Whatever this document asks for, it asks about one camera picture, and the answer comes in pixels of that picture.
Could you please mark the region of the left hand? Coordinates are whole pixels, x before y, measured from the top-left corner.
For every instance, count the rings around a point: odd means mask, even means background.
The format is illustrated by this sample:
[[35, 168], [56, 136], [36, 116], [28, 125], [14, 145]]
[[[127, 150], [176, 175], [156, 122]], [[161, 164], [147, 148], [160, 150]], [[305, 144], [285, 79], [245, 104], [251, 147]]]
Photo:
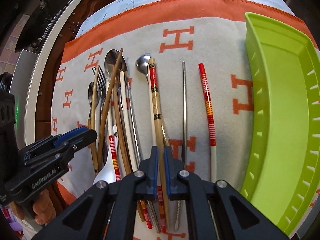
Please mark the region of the left hand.
[[[24, 211], [19, 205], [11, 202], [10, 208], [17, 218], [25, 219]], [[33, 211], [35, 213], [35, 222], [39, 225], [48, 224], [56, 217], [56, 211], [47, 189], [43, 190], [35, 200]]]

